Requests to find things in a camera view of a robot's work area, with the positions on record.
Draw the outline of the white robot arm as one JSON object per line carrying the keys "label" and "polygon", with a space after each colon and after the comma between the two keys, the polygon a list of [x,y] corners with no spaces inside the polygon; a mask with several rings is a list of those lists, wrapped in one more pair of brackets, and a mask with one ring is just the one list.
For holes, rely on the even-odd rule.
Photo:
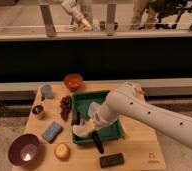
{"label": "white robot arm", "polygon": [[138,86],[125,82],[111,90],[86,122],[88,133],[111,125],[119,115],[136,119],[192,149],[192,117],[166,110],[138,98]]}

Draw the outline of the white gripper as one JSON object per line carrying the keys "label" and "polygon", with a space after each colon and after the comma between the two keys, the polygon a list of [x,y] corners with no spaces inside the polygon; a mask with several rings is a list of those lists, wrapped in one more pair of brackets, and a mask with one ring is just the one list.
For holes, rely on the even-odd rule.
{"label": "white gripper", "polygon": [[101,154],[104,153],[104,148],[99,135],[97,134],[97,131],[107,127],[109,124],[110,120],[108,116],[101,110],[96,110],[88,119],[83,118],[82,127],[87,134],[92,132],[91,138],[93,139],[96,148]]}

